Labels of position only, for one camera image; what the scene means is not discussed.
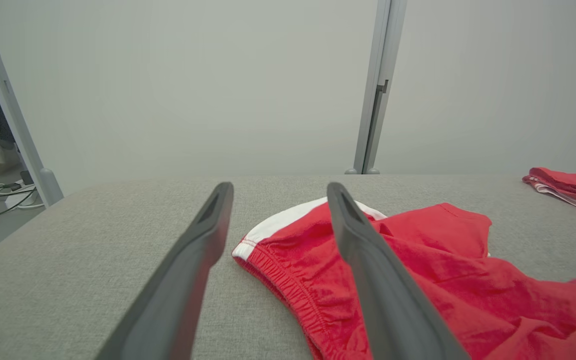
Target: folded red clothing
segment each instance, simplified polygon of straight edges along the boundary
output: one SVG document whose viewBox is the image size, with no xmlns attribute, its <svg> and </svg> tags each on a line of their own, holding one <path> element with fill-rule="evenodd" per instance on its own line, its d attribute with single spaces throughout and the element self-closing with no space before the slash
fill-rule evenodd
<svg viewBox="0 0 576 360">
<path fill-rule="evenodd" d="M 531 184 L 541 183 L 553 188 L 560 194 L 576 199 L 576 173 L 552 171 L 543 167 L 531 168 L 523 182 Z"/>
<path fill-rule="evenodd" d="M 293 312 L 313 358 L 368 360 L 359 296 L 326 201 L 269 217 L 232 255 Z M 537 280 L 490 257 L 489 218 L 449 203 L 391 217 L 359 208 L 473 359 L 576 358 L 576 280 Z"/>
</svg>

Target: white wall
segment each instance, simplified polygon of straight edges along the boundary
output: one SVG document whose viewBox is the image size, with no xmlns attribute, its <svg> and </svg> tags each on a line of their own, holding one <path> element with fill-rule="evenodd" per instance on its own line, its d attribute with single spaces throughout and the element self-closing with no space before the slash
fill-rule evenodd
<svg viewBox="0 0 576 360">
<path fill-rule="evenodd" d="M 576 1 L 408 0 L 375 168 L 576 172 Z"/>
<path fill-rule="evenodd" d="M 377 0 L 0 0 L 0 54 L 64 194 L 352 167 Z"/>
</svg>

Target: red garment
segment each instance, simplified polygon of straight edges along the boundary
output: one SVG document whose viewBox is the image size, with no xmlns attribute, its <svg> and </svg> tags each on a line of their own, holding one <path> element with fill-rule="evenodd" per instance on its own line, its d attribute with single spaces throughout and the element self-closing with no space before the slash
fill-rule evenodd
<svg viewBox="0 0 576 360">
<path fill-rule="evenodd" d="M 352 271 L 322 198 L 266 219 L 232 255 L 297 317 L 316 359 L 369 359 Z M 473 359 L 576 358 L 576 280 L 487 257 L 491 221 L 442 203 L 386 218 L 360 204 Z"/>
<path fill-rule="evenodd" d="M 535 184 L 542 183 L 553 188 L 559 194 L 576 199 L 576 173 L 565 173 L 552 171 L 544 167 L 534 167 L 530 169 L 527 176 L 523 177 L 523 182 L 533 187 Z"/>
</svg>

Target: gray fabric surface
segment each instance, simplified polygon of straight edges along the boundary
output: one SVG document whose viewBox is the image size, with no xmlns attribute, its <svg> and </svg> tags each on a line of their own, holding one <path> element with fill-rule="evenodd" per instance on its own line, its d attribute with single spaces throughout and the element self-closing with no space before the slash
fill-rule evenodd
<svg viewBox="0 0 576 360">
<path fill-rule="evenodd" d="M 68 196 L 0 243 L 0 359 L 89 359 L 224 178 L 124 182 Z M 226 252 L 212 268 L 197 359 L 306 359 L 291 313 L 230 256 L 263 219 L 342 182 L 395 215 L 449 202 L 492 219 L 489 250 L 541 280 L 576 278 L 576 208 L 516 177 L 346 175 L 230 178 Z"/>
</svg>

